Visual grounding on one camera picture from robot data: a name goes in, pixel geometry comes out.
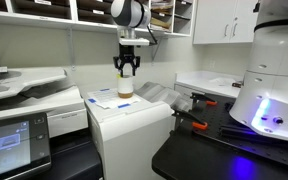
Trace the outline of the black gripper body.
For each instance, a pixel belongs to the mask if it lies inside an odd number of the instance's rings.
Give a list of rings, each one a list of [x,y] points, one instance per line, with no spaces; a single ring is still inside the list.
[[[119,45],[119,55],[113,57],[114,66],[122,70],[126,63],[129,63],[133,70],[140,66],[140,57],[134,54],[134,47],[131,45]]]

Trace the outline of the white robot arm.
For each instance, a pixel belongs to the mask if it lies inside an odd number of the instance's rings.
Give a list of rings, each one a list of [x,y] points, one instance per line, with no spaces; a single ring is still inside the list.
[[[288,141],[288,0],[260,0],[249,65],[229,111],[257,134]]]

